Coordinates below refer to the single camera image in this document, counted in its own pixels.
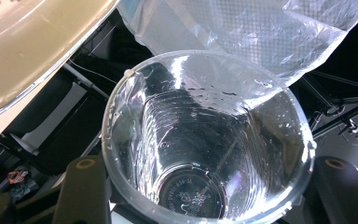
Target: clear plastic film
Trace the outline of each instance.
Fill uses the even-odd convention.
[[[154,54],[223,51],[287,86],[324,63],[358,22],[358,0],[127,0],[118,10]]]

